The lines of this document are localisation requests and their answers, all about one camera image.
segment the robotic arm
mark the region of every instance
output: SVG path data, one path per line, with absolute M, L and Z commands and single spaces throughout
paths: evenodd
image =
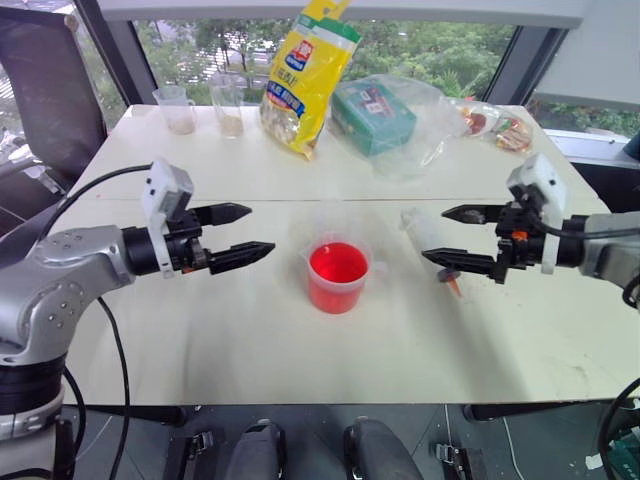
M 515 200 L 506 205 L 460 205 L 444 217 L 468 224 L 496 224 L 498 256 L 438 248 L 422 252 L 453 270 L 479 273 L 505 282 L 510 268 L 537 263 L 543 273 L 554 267 L 577 267 L 585 276 L 607 280 L 623 289 L 623 300 L 640 309 L 640 211 L 563 220 L 566 188 L 543 156 L 516 168 L 507 186 Z
M 56 463 L 65 463 L 55 442 L 62 428 L 61 375 L 78 320 L 91 302 L 139 275 L 162 271 L 168 278 L 203 268 L 213 275 L 273 250 L 274 244 L 262 242 L 222 252 L 203 248 L 202 227 L 234 222 L 251 209 L 225 203 L 185 210 L 192 192 L 185 171 L 155 162 L 142 198 L 147 228 L 56 233 L 0 271 L 0 478 L 16 472 L 48 478 Z

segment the measuring cup handle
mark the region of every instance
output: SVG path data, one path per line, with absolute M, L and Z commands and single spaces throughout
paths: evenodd
M 198 112 L 196 111 L 196 102 L 194 102 L 190 98 L 187 98 L 187 103 L 191 107 L 191 113 L 193 114 L 194 121 L 197 121 L 198 120 Z

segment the window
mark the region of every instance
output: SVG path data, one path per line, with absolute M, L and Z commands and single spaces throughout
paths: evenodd
M 93 82 L 94 91 L 98 103 L 102 108 L 102 114 L 104 115 L 107 126 L 113 128 L 126 110 L 126 106 L 102 58 L 98 54 L 80 15 L 77 14 L 73 2 L 69 0 L 0 0 L 0 6 L 64 13 L 75 16 L 80 24 L 76 32 L 76 41 L 80 48 L 80 53 L 84 59 L 89 77 Z M 11 84 L 1 66 L 0 127 L 6 127 L 14 133 L 22 132 L 22 123 L 13 98 Z
M 594 129 L 608 130 L 628 138 L 640 131 L 640 112 L 545 102 L 535 95 L 527 109 L 544 128 L 592 133 Z
M 455 97 L 484 94 L 513 26 L 423 21 L 349 22 L 362 34 L 344 78 L 394 73 L 417 78 Z M 245 101 L 259 103 L 271 60 L 291 20 L 138 21 L 140 43 L 159 85 L 182 84 L 211 104 L 207 79 L 217 70 L 245 77 Z

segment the white wall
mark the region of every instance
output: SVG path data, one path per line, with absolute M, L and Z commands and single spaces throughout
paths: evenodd
M 107 20 L 295 17 L 306 0 L 99 0 Z M 345 18 L 576 28 L 589 0 L 353 0 Z
M 640 0 L 594 0 L 536 93 L 543 100 L 640 111 Z

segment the black cable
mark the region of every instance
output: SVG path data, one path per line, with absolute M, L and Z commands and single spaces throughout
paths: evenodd
M 640 235 L 640 227 L 623 228 L 620 230 L 602 230 L 599 232 L 574 232 L 570 230 L 560 230 L 558 228 L 553 228 L 552 226 L 547 225 L 542 220 L 540 220 L 538 214 L 534 210 L 529 211 L 529 220 L 541 232 L 553 235 L 555 237 L 569 238 L 572 240 L 598 240 L 602 238 L 630 237 L 633 235 Z
M 60 206 L 56 209 L 56 211 L 53 213 L 49 221 L 46 223 L 46 225 L 42 229 L 42 232 L 40 232 L 40 235 L 38 236 L 38 241 L 44 239 L 47 235 L 49 235 L 51 228 L 56 223 L 56 221 L 62 216 L 62 214 L 67 210 L 69 210 L 69 207 L 71 207 L 71 205 L 73 205 L 76 202 L 76 200 L 78 200 L 78 198 L 80 198 L 80 196 L 86 193 L 88 190 L 92 189 L 99 183 L 102 183 L 105 180 L 109 180 L 110 178 L 117 177 L 118 175 L 124 175 L 125 173 L 133 173 L 133 172 L 143 172 L 145 170 L 149 170 L 150 168 L 151 168 L 150 163 L 146 165 L 136 165 L 135 167 L 121 168 L 120 170 L 114 170 L 113 172 L 106 173 L 98 178 L 91 180 L 85 186 L 80 188 L 76 193 L 74 193 L 70 197 L 67 197 L 60 203 Z
M 633 291 L 640 285 L 640 273 L 631 279 L 627 286 L 622 291 L 622 301 L 629 305 L 631 308 L 638 308 L 638 302 L 633 298 Z
M 120 441 L 118 442 L 118 450 L 116 451 L 116 456 L 113 459 L 113 465 L 111 466 L 111 474 L 109 475 L 109 480 L 115 480 L 116 475 L 118 474 L 118 467 L 120 466 L 120 460 L 122 459 L 122 454 L 124 453 L 124 444 L 127 441 L 127 433 L 129 432 L 129 418 L 131 415 L 130 407 L 131 407 L 131 399 L 129 398 L 129 372 L 127 370 L 127 360 L 124 356 L 124 348 L 122 348 L 122 341 L 120 340 L 120 333 L 118 331 L 118 324 L 116 323 L 116 319 L 113 316 L 113 312 L 109 308 L 109 305 L 104 301 L 102 297 L 98 297 L 98 303 L 109 317 L 109 322 L 111 322 L 111 328 L 113 328 L 113 337 L 116 341 L 116 347 L 118 349 L 118 356 L 120 357 L 120 365 L 122 366 L 122 385 L 124 388 L 124 412 L 122 415 L 122 431 L 120 432 Z
M 67 380 L 69 387 L 71 387 L 71 391 L 73 392 L 73 396 L 76 397 L 76 404 L 78 406 L 78 432 L 76 433 L 76 439 L 74 442 L 74 448 L 77 455 L 80 451 L 80 446 L 82 445 L 84 432 L 87 429 L 87 406 L 84 403 L 84 398 L 82 398 L 82 392 L 80 392 L 80 387 L 78 387 L 76 379 L 73 378 L 73 375 L 71 375 L 71 372 L 67 367 L 64 367 L 63 376 Z
M 613 420 L 613 416 L 615 415 L 618 408 L 620 408 L 620 405 L 622 405 L 627 397 L 631 394 L 631 392 L 633 392 L 638 387 L 640 387 L 640 378 L 637 378 L 636 380 L 631 382 L 631 384 L 627 388 L 625 388 L 613 402 L 611 402 L 611 405 L 609 405 L 607 413 L 605 414 L 604 418 L 602 419 L 602 423 L 600 424 L 600 430 L 598 432 L 598 452 L 600 453 L 602 466 L 604 467 L 604 472 L 607 475 L 608 480 L 616 480 L 607 452 L 607 439 L 609 437 L 609 428 L 611 427 L 611 421 Z

